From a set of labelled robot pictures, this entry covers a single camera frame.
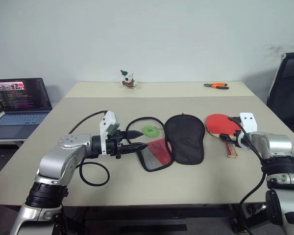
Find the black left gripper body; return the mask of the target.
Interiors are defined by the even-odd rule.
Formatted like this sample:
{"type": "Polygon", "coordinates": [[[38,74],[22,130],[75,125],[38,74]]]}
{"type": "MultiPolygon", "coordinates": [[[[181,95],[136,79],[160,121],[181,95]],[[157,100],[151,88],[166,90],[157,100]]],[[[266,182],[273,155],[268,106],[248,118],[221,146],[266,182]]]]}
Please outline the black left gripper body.
{"type": "Polygon", "coordinates": [[[122,140],[127,137],[126,131],[116,130],[114,134],[108,134],[106,140],[106,153],[120,159],[124,150],[122,140]]]}

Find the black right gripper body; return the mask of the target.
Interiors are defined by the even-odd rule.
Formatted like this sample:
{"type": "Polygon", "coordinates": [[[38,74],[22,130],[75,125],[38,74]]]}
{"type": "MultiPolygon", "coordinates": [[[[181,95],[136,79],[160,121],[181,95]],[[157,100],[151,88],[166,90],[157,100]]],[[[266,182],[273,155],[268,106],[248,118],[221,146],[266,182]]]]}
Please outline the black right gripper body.
{"type": "Polygon", "coordinates": [[[244,133],[239,133],[236,136],[235,146],[242,149],[249,149],[249,142],[245,139],[244,133]]]}

